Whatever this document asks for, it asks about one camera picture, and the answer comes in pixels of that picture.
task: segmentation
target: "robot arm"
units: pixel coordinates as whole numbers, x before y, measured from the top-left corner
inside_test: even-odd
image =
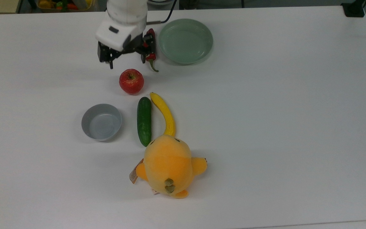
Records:
[[[176,2],[174,0],[165,21],[146,22],[147,0],[108,0],[107,14],[96,32],[99,61],[108,63],[112,69],[113,60],[122,54],[137,52],[141,54],[142,63],[145,63],[146,57],[155,53],[156,49],[154,31],[143,35],[146,25],[167,22]]]
[[[146,27],[146,0],[108,0],[107,14],[96,32],[97,40],[118,52],[141,45]]]

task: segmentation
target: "plush toy tail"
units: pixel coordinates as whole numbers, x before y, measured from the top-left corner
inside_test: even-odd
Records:
[[[172,194],[174,191],[174,188],[175,188],[175,186],[173,185],[173,180],[170,178],[167,178],[165,180],[165,185],[166,185],[165,190],[166,190],[167,194]]]

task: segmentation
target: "plush toy arm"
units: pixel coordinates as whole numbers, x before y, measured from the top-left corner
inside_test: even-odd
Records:
[[[206,158],[192,157],[192,167],[193,175],[202,174],[207,168]]]
[[[145,181],[148,181],[148,177],[146,176],[145,164],[144,163],[140,163],[136,167],[136,174],[138,175],[138,177],[144,179]]]

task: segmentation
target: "banana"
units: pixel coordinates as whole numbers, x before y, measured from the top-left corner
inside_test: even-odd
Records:
[[[158,94],[151,92],[149,95],[151,96],[153,104],[155,104],[165,118],[166,128],[163,134],[174,136],[176,134],[176,125],[174,124],[172,113],[167,107],[167,104]]]

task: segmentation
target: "green plate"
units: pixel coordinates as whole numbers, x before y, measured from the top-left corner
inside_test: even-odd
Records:
[[[213,35],[203,23],[193,19],[169,22],[159,35],[160,50],[179,64],[193,64],[211,51]]]

